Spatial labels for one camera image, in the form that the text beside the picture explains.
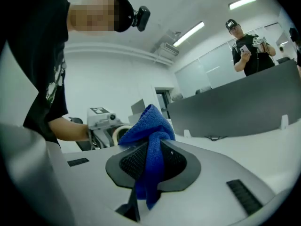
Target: gray partition panel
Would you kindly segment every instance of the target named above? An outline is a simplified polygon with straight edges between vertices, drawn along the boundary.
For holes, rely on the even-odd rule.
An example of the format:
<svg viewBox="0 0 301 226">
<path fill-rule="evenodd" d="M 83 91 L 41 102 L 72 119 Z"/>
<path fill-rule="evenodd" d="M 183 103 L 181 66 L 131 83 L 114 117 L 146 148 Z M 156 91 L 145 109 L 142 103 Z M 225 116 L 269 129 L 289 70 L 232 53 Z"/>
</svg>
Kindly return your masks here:
<svg viewBox="0 0 301 226">
<path fill-rule="evenodd" d="M 131 108 L 132 108 L 133 115 L 135 115 L 138 113 L 142 113 L 146 107 L 143 99 L 141 99 L 137 103 L 133 104 Z"/>
<path fill-rule="evenodd" d="M 292 124 L 301 118 L 301 79 L 294 61 L 253 74 L 213 90 L 171 103 L 174 131 L 193 137 L 247 136 Z"/>
</svg>

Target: doorway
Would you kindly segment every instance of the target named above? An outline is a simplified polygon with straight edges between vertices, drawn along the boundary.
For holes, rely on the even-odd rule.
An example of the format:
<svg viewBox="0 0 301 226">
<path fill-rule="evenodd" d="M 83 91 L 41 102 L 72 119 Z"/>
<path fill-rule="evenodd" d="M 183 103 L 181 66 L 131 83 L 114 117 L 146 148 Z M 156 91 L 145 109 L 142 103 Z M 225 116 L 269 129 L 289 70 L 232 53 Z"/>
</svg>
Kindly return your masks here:
<svg viewBox="0 0 301 226">
<path fill-rule="evenodd" d="M 157 94 L 162 115 L 166 119 L 170 119 L 169 112 L 167 109 L 167 105 L 169 104 L 169 100 L 168 100 L 169 92 L 167 90 L 156 90 L 156 94 Z"/>
</svg>

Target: hand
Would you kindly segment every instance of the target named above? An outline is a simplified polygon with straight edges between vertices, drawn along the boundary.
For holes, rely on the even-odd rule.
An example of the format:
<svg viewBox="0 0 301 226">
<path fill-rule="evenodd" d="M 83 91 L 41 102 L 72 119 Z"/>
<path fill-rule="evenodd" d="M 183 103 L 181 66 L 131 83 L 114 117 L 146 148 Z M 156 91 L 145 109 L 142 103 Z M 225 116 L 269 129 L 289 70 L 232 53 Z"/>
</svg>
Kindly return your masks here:
<svg viewBox="0 0 301 226">
<path fill-rule="evenodd" d="M 261 47 L 261 51 L 263 52 L 263 53 L 268 53 L 268 45 L 266 44 L 266 43 L 262 43 L 262 44 L 260 44 L 260 47 Z"/>
<path fill-rule="evenodd" d="M 240 53 L 240 57 L 241 57 L 241 59 L 242 59 L 245 63 L 247 63 L 247 62 L 249 62 L 249 60 L 250 60 L 251 53 L 248 52 L 248 51 L 241 52 L 241 53 Z"/>
</svg>

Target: ceiling light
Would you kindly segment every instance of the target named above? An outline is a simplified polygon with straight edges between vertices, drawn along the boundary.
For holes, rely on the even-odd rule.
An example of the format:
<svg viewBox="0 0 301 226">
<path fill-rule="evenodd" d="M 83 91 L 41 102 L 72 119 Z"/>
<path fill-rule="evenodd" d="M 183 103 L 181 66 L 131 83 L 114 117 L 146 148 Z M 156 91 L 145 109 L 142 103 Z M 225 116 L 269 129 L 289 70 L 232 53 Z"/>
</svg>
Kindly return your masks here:
<svg viewBox="0 0 301 226">
<path fill-rule="evenodd" d="M 191 35 L 193 35 L 195 32 L 197 32 L 204 26 L 205 26 L 204 22 L 200 22 L 199 24 L 195 25 L 192 29 L 190 29 L 187 33 L 185 33 L 181 38 L 179 38 L 178 41 L 174 43 L 174 46 L 178 47 L 181 43 L 183 43 Z"/>
<path fill-rule="evenodd" d="M 285 45 L 286 43 L 288 43 L 288 41 L 286 41 L 286 42 L 284 42 L 284 43 L 281 43 L 280 46 Z"/>
<path fill-rule="evenodd" d="M 242 6 L 242 5 L 245 5 L 245 4 L 250 3 L 250 2 L 255 2 L 255 1 L 256 0 L 240 0 L 238 2 L 230 3 L 229 8 L 230 8 L 230 10 L 233 10 L 235 8 L 238 8 L 238 7 Z"/>
</svg>

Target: smartphone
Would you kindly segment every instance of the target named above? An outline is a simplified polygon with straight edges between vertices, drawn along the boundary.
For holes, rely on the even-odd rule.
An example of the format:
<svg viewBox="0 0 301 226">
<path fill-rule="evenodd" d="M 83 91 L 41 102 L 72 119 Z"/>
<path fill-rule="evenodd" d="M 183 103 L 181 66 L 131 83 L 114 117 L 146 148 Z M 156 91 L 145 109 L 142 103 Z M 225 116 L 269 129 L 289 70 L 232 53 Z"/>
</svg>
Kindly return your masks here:
<svg viewBox="0 0 301 226">
<path fill-rule="evenodd" d="M 243 47 L 241 47 L 239 50 L 241 52 L 249 52 L 249 53 L 251 53 L 250 50 L 246 47 L 246 45 L 244 45 Z"/>
</svg>

